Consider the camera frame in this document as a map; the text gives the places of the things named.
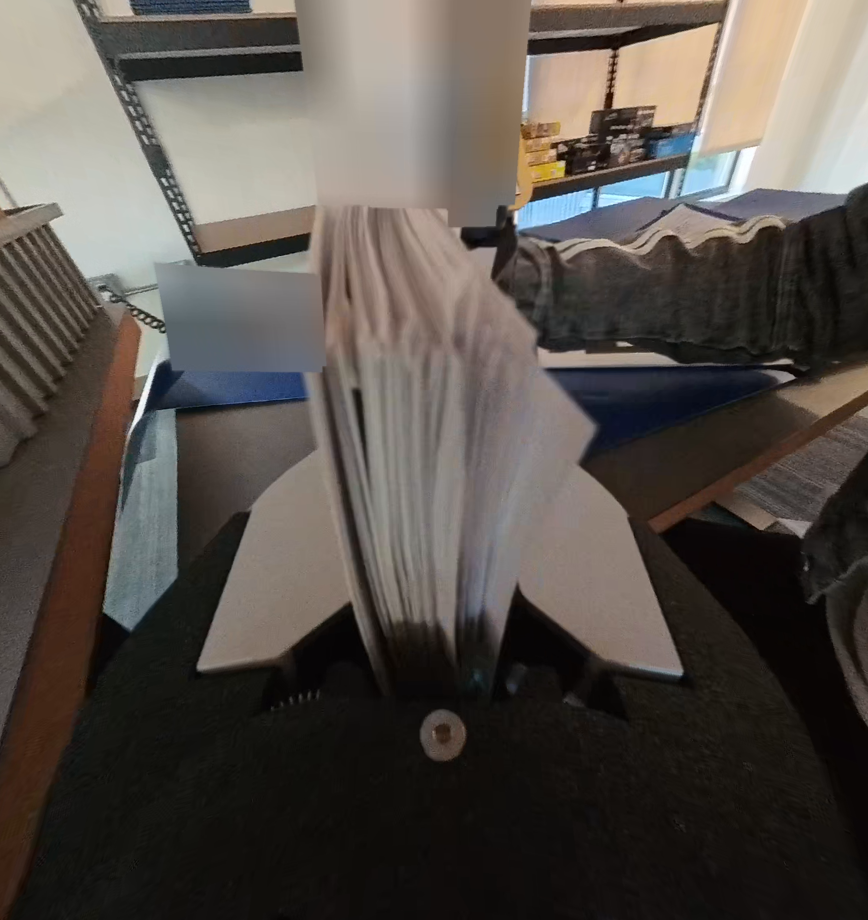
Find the thick stack of white paper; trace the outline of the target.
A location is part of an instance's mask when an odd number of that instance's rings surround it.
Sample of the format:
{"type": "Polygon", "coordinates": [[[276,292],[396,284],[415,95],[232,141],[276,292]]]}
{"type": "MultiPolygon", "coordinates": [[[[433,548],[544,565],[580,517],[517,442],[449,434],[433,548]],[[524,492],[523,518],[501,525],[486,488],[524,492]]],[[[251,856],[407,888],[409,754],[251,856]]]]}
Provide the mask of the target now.
{"type": "Polygon", "coordinates": [[[436,211],[322,206],[308,374],[353,608],[386,689],[483,697],[534,531],[596,425],[436,211]]]}

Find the grey topped side desk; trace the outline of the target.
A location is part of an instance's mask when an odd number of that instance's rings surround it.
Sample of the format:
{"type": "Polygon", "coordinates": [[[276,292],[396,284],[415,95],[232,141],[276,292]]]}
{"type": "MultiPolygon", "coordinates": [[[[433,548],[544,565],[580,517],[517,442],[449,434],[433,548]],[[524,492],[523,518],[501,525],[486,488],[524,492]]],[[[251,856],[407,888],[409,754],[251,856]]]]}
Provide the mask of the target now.
{"type": "Polygon", "coordinates": [[[139,340],[122,308],[102,308],[37,434],[0,469],[0,918],[86,694],[139,340]]]}

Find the grey ribbed panel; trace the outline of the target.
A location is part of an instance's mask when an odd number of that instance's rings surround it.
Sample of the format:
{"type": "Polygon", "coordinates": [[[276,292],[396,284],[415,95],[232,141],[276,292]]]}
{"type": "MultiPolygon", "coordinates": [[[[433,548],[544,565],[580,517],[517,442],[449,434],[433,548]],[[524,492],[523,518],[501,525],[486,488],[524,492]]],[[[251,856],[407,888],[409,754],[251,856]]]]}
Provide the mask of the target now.
{"type": "Polygon", "coordinates": [[[0,468],[35,436],[101,310],[53,228],[57,203],[0,218],[0,468]]]}

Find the person's right forearm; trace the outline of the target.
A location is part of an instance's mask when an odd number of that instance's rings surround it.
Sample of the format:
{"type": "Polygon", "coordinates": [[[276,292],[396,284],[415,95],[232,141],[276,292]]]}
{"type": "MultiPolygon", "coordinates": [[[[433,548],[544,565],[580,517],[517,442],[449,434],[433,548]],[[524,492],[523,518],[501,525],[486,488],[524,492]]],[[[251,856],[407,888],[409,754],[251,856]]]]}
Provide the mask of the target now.
{"type": "Polygon", "coordinates": [[[510,231],[499,252],[497,285],[545,351],[623,341],[680,363],[804,371],[868,351],[868,183],[822,213],[693,245],[670,231],[629,245],[510,231]]]}

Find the window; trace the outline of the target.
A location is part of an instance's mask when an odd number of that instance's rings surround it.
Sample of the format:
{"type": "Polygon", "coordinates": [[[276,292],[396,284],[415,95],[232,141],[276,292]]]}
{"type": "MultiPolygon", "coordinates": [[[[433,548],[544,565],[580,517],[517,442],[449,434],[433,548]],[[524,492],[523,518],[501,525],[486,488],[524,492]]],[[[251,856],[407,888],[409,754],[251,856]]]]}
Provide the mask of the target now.
{"type": "Polygon", "coordinates": [[[671,156],[574,178],[537,183],[516,215],[519,228],[555,224],[615,204],[650,198],[703,200],[727,194],[750,166],[755,147],[716,155],[671,156]]]}

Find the dark desk with wooden edge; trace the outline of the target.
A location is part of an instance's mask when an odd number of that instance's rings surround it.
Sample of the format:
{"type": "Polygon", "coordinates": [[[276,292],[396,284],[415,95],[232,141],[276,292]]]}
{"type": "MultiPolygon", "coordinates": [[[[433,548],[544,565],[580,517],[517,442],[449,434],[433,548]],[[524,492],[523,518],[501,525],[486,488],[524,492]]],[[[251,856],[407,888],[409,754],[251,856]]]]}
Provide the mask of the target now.
{"type": "MultiPolygon", "coordinates": [[[[585,456],[581,466],[655,533],[723,500],[868,407],[868,352],[822,374],[585,456]]],[[[192,558],[312,452],[304,401],[179,408],[179,559],[192,558]]]]}

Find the row of colourful product boxes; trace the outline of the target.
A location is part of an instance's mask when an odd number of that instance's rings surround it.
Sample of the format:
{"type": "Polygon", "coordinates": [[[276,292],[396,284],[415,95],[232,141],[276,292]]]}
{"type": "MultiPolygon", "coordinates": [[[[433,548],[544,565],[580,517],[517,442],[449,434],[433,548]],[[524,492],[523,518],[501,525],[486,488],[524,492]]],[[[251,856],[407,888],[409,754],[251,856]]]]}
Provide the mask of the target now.
{"type": "Polygon", "coordinates": [[[693,150],[693,122],[656,122],[656,106],[598,109],[589,130],[563,137],[559,121],[525,121],[520,135],[532,181],[574,178],[628,167],[693,150]]]}

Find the white roller blind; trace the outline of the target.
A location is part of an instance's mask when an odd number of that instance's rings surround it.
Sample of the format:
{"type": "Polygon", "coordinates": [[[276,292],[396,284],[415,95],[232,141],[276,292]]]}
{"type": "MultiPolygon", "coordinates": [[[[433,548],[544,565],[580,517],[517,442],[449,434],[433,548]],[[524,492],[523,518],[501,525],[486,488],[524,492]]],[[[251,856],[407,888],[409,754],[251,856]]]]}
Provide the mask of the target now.
{"type": "MultiPolygon", "coordinates": [[[[710,25],[624,47],[612,107],[654,106],[657,127],[692,122],[716,33],[710,25]]],[[[532,121],[559,122],[561,139],[587,135],[592,113],[604,108],[610,58],[607,51],[533,56],[532,121]]]]}
{"type": "Polygon", "coordinates": [[[720,155],[761,143],[808,5],[729,3],[696,155],[720,155]]]}

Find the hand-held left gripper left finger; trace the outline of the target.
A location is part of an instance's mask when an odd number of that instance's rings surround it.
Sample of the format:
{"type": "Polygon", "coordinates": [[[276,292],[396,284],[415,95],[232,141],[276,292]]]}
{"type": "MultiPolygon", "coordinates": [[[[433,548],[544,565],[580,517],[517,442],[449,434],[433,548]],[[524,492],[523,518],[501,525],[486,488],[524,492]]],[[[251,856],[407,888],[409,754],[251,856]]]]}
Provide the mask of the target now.
{"type": "Polygon", "coordinates": [[[254,503],[197,661],[201,674],[279,668],[351,602],[324,463],[313,451],[254,503]]]}

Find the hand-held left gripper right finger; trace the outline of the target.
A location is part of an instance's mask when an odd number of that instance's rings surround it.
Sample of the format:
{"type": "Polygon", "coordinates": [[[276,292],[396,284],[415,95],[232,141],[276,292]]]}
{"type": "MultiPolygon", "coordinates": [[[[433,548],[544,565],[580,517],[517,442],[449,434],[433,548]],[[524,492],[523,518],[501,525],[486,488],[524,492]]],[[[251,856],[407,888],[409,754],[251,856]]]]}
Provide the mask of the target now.
{"type": "Polygon", "coordinates": [[[684,668],[624,508],[576,466],[521,563],[520,592],[601,664],[679,681],[684,668]]]}

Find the dark metal shelving rack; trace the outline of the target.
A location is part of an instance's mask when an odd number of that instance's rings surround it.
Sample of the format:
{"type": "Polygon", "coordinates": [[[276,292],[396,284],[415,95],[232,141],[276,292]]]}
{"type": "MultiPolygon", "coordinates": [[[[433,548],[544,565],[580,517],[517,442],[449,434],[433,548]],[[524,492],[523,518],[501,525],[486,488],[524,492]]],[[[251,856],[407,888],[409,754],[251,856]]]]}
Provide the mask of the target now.
{"type": "MultiPolygon", "coordinates": [[[[137,84],[168,79],[297,73],[301,48],[294,13],[109,16],[97,2],[75,2],[142,154],[196,264],[239,267],[305,252],[313,207],[201,224],[193,216],[137,84]]],[[[701,123],[729,12],[728,2],[608,2],[536,6],[530,58],[610,52],[604,106],[611,108],[621,51],[716,27],[694,126],[701,123]]]]}

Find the blue flat object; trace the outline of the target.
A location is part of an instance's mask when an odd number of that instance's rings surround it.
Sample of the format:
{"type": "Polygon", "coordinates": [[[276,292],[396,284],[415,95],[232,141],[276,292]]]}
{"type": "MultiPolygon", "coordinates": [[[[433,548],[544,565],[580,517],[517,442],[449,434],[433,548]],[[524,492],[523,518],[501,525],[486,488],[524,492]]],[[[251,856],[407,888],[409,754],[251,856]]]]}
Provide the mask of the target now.
{"type": "Polygon", "coordinates": [[[137,16],[195,16],[246,15],[253,12],[250,1],[129,1],[137,16]]]}

